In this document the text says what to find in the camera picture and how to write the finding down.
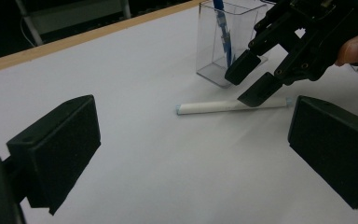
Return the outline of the blue pen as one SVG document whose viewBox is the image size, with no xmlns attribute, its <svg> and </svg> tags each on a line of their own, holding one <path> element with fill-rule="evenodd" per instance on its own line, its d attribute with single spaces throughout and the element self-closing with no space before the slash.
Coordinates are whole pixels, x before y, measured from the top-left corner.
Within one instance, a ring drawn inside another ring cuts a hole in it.
<svg viewBox="0 0 358 224">
<path fill-rule="evenodd" d="M 231 66 L 232 46 L 231 46 L 230 31 L 227 28 L 227 19 L 224 10 L 223 0 L 213 0 L 213 8 L 216 13 L 217 25 L 219 26 L 222 32 L 221 40 L 222 40 L 223 50 L 226 54 L 227 66 Z"/>
</svg>

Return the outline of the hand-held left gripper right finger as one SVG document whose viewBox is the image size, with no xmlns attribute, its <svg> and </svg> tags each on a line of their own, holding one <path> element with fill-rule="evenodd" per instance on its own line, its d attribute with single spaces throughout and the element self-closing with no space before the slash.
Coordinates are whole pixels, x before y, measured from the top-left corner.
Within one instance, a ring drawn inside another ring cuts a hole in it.
<svg viewBox="0 0 358 224">
<path fill-rule="evenodd" d="M 351 208 L 358 209 L 358 116 L 329 102 L 300 96 L 288 142 Z"/>
</svg>

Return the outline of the white metal table frame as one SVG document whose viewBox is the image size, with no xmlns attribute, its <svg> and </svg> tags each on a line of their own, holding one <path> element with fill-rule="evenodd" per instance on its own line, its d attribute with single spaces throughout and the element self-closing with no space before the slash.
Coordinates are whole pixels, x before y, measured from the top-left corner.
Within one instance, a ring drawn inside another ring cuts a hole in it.
<svg viewBox="0 0 358 224">
<path fill-rule="evenodd" d="M 15 0 L 35 46 L 131 18 L 129 0 Z"/>
</svg>

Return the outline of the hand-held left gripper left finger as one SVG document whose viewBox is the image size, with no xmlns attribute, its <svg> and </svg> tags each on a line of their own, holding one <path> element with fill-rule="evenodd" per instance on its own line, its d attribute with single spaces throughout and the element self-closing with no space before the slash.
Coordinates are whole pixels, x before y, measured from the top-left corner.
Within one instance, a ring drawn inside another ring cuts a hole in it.
<svg viewBox="0 0 358 224">
<path fill-rule="evenodd" d="M 94 97 L 60 104 L 7 142 L 16 199 L 55 214 L 100 145 Z"/>
</svg>

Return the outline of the white pen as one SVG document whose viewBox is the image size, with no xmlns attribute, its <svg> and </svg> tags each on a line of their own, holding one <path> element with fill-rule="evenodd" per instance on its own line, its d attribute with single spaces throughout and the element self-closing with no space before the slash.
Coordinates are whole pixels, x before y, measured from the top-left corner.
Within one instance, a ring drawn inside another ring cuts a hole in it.
<svg viewBox="0 0 358 224">
<path fill-rule="evenodd" d="M 218 101 L 218 102 L 204 102 L 204 103 L 192 103 L 181 104 L 176 107 L 176 114 L 190 115 L 190 114 L 205 114 L 205 113 L 217 113 L 239 110 L 251 110 L 260 108 L 276 108 L 287 107 L 292 103 L 292 99 L 288 97 L 274 97 L 268 99 L 265 103 L 259 106 L 248 106 L 242 102 L 235 101 Z"/>
</svg>

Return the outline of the clear plastic pen holder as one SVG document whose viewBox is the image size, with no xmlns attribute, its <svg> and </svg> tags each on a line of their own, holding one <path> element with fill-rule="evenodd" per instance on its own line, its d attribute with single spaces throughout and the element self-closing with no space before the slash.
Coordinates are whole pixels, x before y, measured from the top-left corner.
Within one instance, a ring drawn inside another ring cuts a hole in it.
<svg viewBox="0 0 358 224">
<path fill-rule="evenodd" d="M 262 0 L 223 0 L 223 2 L 227 28 L 230 31 L 233 63 L 248 49 L 249 42 L 255 37 L 254 26 L 265 17 L 272 4 Z M 229 66 L 227 66 L 221 35 L 213 0 L 201 2 L 196 72 L 220 88 L 229 88 L 231 83 L 225 79 Z"/>
</svg>

